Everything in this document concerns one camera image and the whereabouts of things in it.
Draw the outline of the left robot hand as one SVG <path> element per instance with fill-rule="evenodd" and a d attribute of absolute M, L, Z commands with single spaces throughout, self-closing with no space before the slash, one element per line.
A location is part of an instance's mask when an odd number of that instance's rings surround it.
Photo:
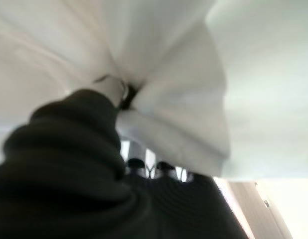
<path fill-rule="evenodd" d="M 79 90 L 37 109 L 3 146 L 0 239 L 244 239 L 212 178 L 125 162 L 118 110 Z"/>

